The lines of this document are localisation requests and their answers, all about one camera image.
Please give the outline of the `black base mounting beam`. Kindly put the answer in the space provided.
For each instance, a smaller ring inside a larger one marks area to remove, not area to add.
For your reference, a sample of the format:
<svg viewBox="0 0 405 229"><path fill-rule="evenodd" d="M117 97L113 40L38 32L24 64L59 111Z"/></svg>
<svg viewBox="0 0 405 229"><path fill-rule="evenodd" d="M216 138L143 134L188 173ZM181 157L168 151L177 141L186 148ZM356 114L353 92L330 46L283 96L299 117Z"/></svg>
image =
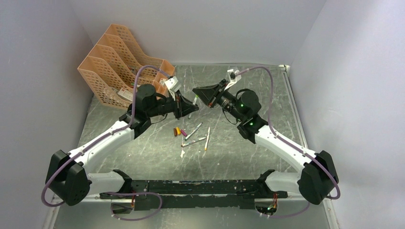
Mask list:
<svg viewBox="0 0 405 229"><path fill-rule="evenodd" d="M100 198L140 211L158 207L255 209L258 199L288 197L285 191L271 191L261 179L133 180L128 192L130 196L102 193Z"/></svg>

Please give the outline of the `white marker pen colourful label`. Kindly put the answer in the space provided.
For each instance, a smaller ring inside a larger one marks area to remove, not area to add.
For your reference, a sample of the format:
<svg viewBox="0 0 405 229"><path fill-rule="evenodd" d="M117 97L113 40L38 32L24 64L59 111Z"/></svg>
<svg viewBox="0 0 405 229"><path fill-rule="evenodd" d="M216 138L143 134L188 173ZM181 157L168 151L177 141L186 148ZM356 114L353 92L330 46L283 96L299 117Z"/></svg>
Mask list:
<svg viewBox="0 0 405 229"><path fill-rule="evenodd" d="M192 140L192 141L190 141L190 142L184 143L184 144L181 145L181 147L190 146L190 145L193 145L193 144L198 143L198 142L200 142L200 141L203 141L203 140L205 140L205 139L206 139L206 137L201 137L201 138Z"/></svg>

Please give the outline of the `white calculator box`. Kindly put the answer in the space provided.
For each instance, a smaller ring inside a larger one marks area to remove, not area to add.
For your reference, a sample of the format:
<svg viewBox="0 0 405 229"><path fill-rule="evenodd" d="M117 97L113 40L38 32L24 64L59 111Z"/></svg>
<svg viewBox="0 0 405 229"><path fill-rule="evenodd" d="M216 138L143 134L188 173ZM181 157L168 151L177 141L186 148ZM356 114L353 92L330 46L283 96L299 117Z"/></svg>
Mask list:
<svg viewBox="0 0 405 229"><path fill-rule="evenodd" d="M123 98L125 100L131 101L131 102L133 101L133 93L128 90L125 90L123 88L118 91L118 96L120 96L121 98Z"/></svg>

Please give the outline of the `white marker pen orange tip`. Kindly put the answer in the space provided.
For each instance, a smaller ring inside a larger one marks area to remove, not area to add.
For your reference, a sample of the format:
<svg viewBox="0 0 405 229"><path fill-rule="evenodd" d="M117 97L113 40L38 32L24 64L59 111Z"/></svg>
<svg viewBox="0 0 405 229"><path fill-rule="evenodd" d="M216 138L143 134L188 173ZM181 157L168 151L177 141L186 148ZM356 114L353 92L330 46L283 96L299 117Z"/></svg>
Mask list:
<svg viewBox="0 0 405 229"><path fill-rule="evenodd" d="M207 151L207 148L208 148L208 143L209 143L209 139L210 139L210 132L211 132L211 127L208 127L206 141L205 141L205 145L204 145L204 150L205 151Z"/></svg>

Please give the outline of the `peach plastic file organizer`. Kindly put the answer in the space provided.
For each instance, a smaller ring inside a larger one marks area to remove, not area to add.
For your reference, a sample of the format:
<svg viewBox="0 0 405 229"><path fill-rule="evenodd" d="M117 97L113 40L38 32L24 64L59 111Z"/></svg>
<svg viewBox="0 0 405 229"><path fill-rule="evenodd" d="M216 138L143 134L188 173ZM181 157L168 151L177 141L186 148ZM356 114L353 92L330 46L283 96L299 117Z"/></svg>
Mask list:
<svg viewBox="0 0 405 229"><path fill-rule="evenodd" d="M175 67L167 60L146 55L128 27L111 24L78 71L102 105L127 109L130 101L118 92L131 92L138 70L145 65L153 65L169 76L175 74Z"/></svg>

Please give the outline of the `white marker pen upper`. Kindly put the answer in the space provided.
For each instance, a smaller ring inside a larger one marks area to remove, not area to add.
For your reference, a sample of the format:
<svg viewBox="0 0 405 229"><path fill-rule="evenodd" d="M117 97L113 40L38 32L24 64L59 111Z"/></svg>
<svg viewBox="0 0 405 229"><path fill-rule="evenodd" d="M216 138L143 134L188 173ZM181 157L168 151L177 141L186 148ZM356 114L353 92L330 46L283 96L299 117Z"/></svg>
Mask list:
<svg viewBox="0 0 405 229"><path fill-rule="evenodd" d="M185 137L185 140L188 140L202 125L203 123L199 123L187 136Z"/></svg>

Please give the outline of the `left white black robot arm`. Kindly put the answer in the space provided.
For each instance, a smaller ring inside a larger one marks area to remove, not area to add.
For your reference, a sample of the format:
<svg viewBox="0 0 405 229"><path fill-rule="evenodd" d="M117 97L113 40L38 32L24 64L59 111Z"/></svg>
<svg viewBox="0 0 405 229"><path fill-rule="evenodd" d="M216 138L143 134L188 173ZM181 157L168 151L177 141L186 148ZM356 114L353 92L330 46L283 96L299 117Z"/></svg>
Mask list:
<svg viewBox="0 0 405 229"><path fill-rule="evenodd" d="M56 206L45 200L48 189L62 200L62 204L69 206L93 194L109 193L127 198L132 192L132 179L119 169L93 173L98 161L143 134L151 126L152 117L173 113L180 119L198 109L198 105L182 96L180 91L173 97L165 97L157 93L153 85L141 85L128 111L108 130L77 149L68 153L59 150L52 155L41 201L49 207Z"/></svg>

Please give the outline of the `aluminium rail frame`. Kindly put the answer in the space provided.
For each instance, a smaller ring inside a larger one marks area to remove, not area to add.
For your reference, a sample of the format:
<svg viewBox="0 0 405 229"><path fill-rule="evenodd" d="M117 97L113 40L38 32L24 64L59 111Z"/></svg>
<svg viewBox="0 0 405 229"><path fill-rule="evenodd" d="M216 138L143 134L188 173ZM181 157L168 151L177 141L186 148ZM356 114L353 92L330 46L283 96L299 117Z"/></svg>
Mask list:
<svg viewBox="0 0 405 229"><path fill-rule="evenodd" d="M293 141L307 144L298 120L292 92L285 71L270 67L274 78L273 103L269 104L270 79L263 70L246 73L231 88L256 91L262 104L260 115L266 118L271 109L274 128ZM230 115L220 108L210 109L199 103L199 111L190 118L176 120L157 117L153 125L138 139L120 147L96 164L97 172L114 168L135 179L253 179L268 170L292 172L275 153L244 140L233 125ZM189 134L199 123L201 127L188 139L174 136L179 127ZM205 141L190 146L182 144L206 137L211 127L207 151ZM260 216L255 210L239 208L183 208L131 212L125 221L110 215L109 204L94 197L69 207L50 209L46 229L336 229L338 223L332 203L306 206L297 194L279 200L276 218Z"/></svg>

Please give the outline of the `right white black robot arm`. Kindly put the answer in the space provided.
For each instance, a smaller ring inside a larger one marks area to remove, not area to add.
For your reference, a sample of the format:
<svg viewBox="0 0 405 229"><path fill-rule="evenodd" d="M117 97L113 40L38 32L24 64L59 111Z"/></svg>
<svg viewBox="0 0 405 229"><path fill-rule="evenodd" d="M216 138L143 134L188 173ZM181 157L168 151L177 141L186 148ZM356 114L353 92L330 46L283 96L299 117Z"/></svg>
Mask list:
<svg viewBox="0 0 405 229"><path fill-rule="evenodd" d="M258 114L261 104L256 92L241 89L233 95L227 85L228 82L222 80L192 91L207 107L218 105L233 116L239 122L237 129L242 138L276 153L296 170L295 173L271 173L258 184L259 194L268 198L275 191L299 193L314 205L326 198L332 199L330 192L338 188L339 178L330 153L315 152L282 135Z"/></svg>

